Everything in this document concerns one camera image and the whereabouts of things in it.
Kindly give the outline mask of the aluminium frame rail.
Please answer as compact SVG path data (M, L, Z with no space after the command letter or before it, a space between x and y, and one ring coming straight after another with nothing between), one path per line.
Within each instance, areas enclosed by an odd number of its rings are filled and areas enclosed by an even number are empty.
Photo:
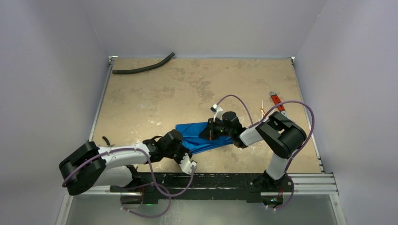
M132 192L134 187L141 185L163 185L170 192L182 191L184 188L192 191L220 190L227 192L238 190L249 193L291 193L299 194L336 194L338 192L335 179L330 174L293 174L285 175L280 181L272 181L260 173L196 173L193 176L185 173L143 172L133 177L132 183L125 186L110 184L94 184L83 186L70 195L79 195L88 190L107 188L109 192Z

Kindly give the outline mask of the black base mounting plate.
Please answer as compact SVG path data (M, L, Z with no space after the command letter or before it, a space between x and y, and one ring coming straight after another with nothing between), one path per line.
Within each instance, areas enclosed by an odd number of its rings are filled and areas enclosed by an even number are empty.
M294 191L294 183L287 175L274 181L265 173L196 173L190 177L184 173L141 172L125 187L111 186L110 192L137 194L144 204L156 204L167 196L151 184L153 178L176 200L241 200L279 205Z

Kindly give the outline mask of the red handled adjustable wrench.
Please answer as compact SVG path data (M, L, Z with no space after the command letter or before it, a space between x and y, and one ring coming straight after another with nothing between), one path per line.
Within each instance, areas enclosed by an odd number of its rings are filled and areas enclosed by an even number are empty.
M277 104L279 104L279 103L282 102L282 101L280 100L280 98L278 97L278 95L276 94L275 91L271 91L269 94L270 94L270 96L271 96L271 98L272 98L272 100L273 100L273 102L274 102L275 105L277 105ZM280 112L284 112L284 111L285 111L285 108L284 108L283 105L279 105L279 106L277 107L277 109L278 109Z

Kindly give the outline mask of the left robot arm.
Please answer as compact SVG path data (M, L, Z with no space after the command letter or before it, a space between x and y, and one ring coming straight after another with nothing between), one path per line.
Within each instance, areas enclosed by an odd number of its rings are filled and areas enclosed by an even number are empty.
M197 162L175 129L131 146L103 147L87 141L60 162L62 187L70 195L96 186L118 186L133 192L140 185L135 166L149 165L152 170L152 164L164 158L174 160L185 174L192 176L196 172Z

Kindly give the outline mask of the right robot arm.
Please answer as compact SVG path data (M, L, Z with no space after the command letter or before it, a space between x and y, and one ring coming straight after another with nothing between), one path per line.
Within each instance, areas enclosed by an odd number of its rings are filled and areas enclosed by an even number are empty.
M230 137L232 143L242 149L260 141L266 142L273 155L264 171L263 184L270 191L281 186L290 158L307 139L305 131L280 112L274 112L266 121L245 128L236 113L228 111L222 114L221 119L210 118L199 134L206 140L216 140L221 136Z

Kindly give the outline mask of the black foam tube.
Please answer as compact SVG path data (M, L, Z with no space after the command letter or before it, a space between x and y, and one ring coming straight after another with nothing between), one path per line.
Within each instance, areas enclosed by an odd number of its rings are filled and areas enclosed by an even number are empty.
M172 52L170 53L166 58L161 60L160 62L156 64L152 64L149 66L141 67L141 68L136 68L136 69L127 69L127 70L113 70L112 74L114 75L132 75L132 74L138 74L150 70L157 69L159 67L164 66L166 63L168 63L173 57L175 56L175 53Z

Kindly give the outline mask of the black handled pliers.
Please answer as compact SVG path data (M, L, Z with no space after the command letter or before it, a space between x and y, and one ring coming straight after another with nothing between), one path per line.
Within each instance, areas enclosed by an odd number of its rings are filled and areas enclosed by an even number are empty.
M105 141L107 147L111 148L114 147L114 144L111 144L111 142L109 141L109 139L105 136L102 136L102 139Z

